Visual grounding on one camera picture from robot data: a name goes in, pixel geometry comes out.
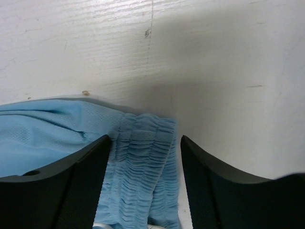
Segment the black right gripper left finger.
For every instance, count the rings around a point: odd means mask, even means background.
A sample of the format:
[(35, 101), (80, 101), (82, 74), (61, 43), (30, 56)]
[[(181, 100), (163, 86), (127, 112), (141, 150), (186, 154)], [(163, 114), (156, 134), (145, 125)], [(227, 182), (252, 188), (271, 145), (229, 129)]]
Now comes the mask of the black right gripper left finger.
[(112, 142), (107, 135), (21, 176), (0, 179), (2, 229), (91, 229)]

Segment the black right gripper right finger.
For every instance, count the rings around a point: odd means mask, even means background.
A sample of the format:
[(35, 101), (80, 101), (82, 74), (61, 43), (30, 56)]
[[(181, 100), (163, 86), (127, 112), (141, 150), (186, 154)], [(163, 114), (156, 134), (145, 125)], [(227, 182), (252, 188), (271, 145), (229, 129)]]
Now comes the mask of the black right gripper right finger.
[(181, 155), (195, 229), (302, 229), (303, 173), (267, 179), (239, 170), (181, 138)]

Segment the light blue shorts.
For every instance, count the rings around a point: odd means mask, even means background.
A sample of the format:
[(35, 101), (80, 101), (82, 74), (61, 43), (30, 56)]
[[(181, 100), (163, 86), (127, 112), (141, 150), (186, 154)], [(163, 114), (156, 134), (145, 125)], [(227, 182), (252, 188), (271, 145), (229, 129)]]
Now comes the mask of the light blue shorts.
[(103, 135), (110, 137), (112, 148), (94, 228), (179, 228), (176, 122), (169, 118), (76, 100), (3, 105), (0, 174), (24, 174)]

